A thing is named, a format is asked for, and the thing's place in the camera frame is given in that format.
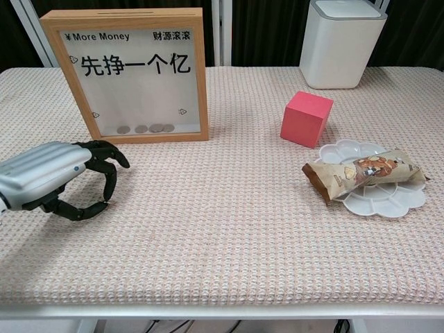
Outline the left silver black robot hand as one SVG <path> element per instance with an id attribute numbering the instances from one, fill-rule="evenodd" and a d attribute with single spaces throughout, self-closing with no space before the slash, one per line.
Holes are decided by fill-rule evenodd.
<path id="1" fill-rule="evenodd" d="M 125 155 L 104 140 L 89 142 L 49 142 L 1 163 L 1 213 L 31 211 L 39 207 L 71 221 L 82 221 L 100 214 L 111 199 L 117 183 L 117 169 L 130 167 Z M 105 175 L 103 200 L 77 208 L 58 198 L 66 184 L 85 170 Z"/>

